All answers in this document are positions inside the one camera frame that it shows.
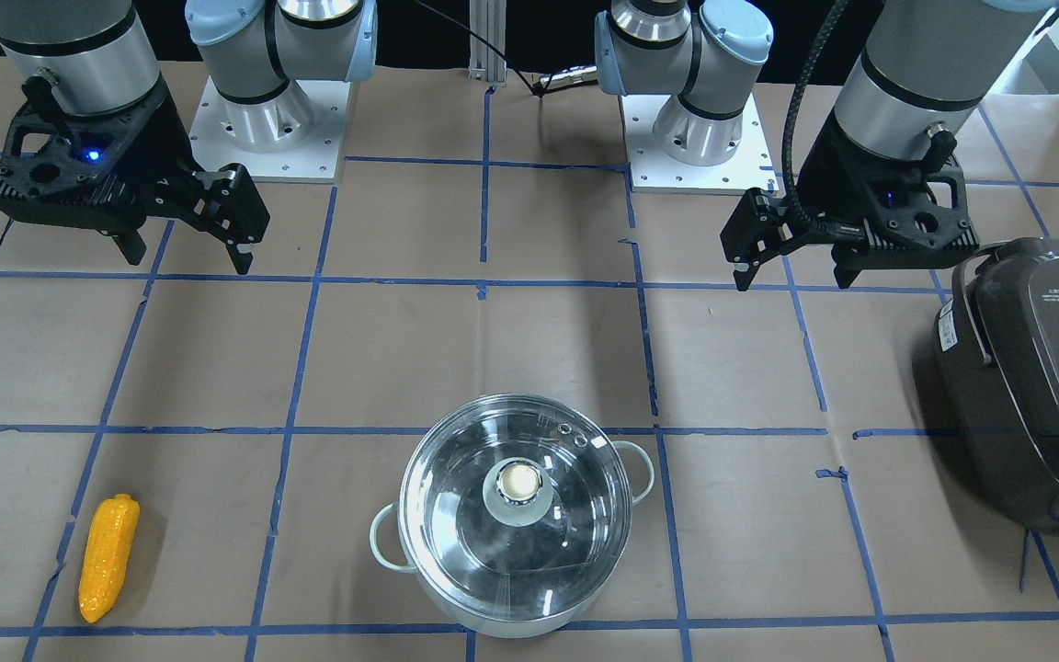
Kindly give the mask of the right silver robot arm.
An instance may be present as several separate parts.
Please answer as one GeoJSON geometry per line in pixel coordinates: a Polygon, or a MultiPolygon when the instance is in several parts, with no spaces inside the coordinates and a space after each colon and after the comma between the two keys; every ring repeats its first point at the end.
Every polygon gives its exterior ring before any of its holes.
{"type": "Polygon", "coordinates": [[[177,219],[246,275],[270,221],[257,181],[331,180],[347,102],[369,80],[374,1],[189,1],[214,97],[186,129],[131,1],[0,1],[25,104],[0,156],[0,212],[94,231],[130,264],[177,219]]]}

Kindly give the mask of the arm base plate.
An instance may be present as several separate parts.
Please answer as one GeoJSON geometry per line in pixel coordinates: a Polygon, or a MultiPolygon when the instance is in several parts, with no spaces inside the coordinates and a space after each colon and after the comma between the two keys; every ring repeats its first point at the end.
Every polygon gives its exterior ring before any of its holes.
{"type": "Polygon", "coordinates": [[[621,97],[623,139],[632,187],[643,193],[731,194],[761,187],[779,196],[757,102],[739,117],[693,117],[665,94],[621,97]]]}
{"type": "Polygon", "coordinates": [[[356,87],[293,80],[276,99],[240,105],[207,80],[189,138],[207,171],[243,164],[256,183],[334,185],[340,176],[356,87]]]}

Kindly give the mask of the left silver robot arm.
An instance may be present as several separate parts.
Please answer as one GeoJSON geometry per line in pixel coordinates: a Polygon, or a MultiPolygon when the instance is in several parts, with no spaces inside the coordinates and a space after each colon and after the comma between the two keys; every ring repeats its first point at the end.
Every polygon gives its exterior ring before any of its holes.
{"type": "MultiPolygon", "coordinates": [[[[761,265],[828,245],[840,288],[867,269],[945,269],[979,251],[955,150],[958,131],[1051,12],[1051,1],[887,1],[803,166],[798,108],[846,8],[808,50],[783,122],[783,194],[750,187],[720,232],[738,290],[761,265]]],[[[613,1],[594,21],[602,92],[660,94],[665,156],[710,167],[734,154],[774,30],[747,1],[613,1]]]]}

